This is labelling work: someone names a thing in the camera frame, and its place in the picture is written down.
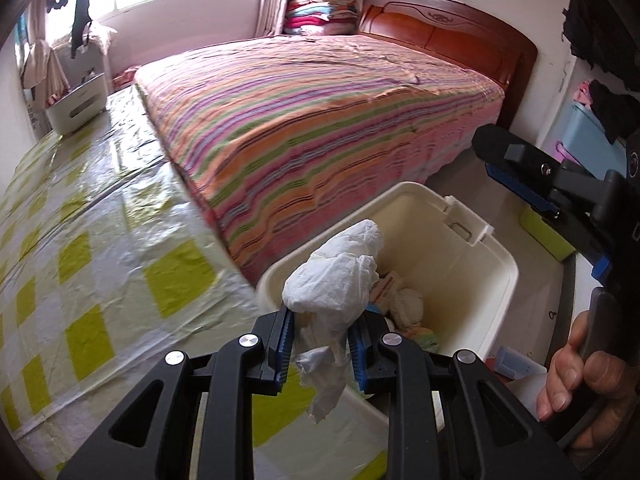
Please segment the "person right hand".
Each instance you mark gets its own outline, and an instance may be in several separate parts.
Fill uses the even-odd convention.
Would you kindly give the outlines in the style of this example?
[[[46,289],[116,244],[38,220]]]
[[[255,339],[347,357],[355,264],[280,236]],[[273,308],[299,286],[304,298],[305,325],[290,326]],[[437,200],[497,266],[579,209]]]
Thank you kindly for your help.
[[[605,398],[603,410],[572,442],[572,449],[577,452],[603,448],[639,403],[637,367],[603,351],[594,352],[585,360],[579,356],[578,349],[587,336],[588,318],[586,311],[575,318],[566,345],[551,360],[546,383],[536,400],[538,419],[545,422],[565,411],[581,386]]]

